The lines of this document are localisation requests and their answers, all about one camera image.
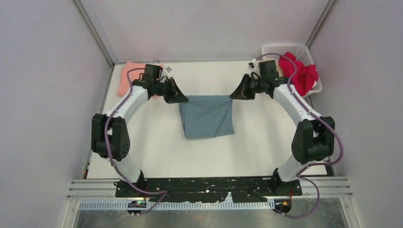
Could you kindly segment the blue t shirt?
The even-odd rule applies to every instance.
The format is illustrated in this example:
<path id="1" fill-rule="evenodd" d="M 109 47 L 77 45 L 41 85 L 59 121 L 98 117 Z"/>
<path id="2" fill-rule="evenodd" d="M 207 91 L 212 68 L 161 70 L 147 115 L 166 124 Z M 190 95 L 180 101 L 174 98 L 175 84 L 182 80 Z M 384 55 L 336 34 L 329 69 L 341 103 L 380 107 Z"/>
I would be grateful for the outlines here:
<path id="1" fill-rule="evenodd" d="M 228 95 L 192 95 L 179 104 L 186 139 L 207 139 L 233 135 L 233 100 Z"/>

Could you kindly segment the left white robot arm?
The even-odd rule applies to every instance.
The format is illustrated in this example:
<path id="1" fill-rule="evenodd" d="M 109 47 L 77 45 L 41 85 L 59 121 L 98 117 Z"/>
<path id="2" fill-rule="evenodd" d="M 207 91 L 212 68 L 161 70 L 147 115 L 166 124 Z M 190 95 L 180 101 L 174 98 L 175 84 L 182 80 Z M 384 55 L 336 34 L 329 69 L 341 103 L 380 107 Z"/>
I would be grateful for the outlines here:
<path id="1" fill-rule="evenodd" d="M 131 147 L 127 124 L 138 109 L 153 96 L 167 104 L 186 103 L 188 98 L 178 88 L 170 70 L 160 65 L 127 70 L 128 90 L 123 98 L 105 114 L 92 117 L 91 150 L 109 160 L 127 190 L 135 197 L 147 194 L 144 174 L 129 156 Z"/>

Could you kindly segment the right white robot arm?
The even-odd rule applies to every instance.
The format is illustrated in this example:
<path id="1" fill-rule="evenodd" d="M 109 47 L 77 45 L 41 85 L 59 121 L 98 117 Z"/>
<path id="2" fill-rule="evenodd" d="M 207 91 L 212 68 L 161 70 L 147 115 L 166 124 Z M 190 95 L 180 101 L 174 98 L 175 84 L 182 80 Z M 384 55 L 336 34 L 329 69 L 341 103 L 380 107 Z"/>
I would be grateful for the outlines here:
<path id="1" fill-rule="evenodd" d="M 335 122 L 332 117 L 323 117 L 303 100 L 290 79 L 279 75 L 274 60 L 253 60 L 249 62 L 249 69 L 230 98 L 253 100 L 256 94 L 268 94 L 284 108 L 296 126 L 292 154 L 273 171 L 269 184 L 274 193 L 283 195 L 295 186 L 305 170 L 324 165 L 323 160 L 333 154 Z"/>

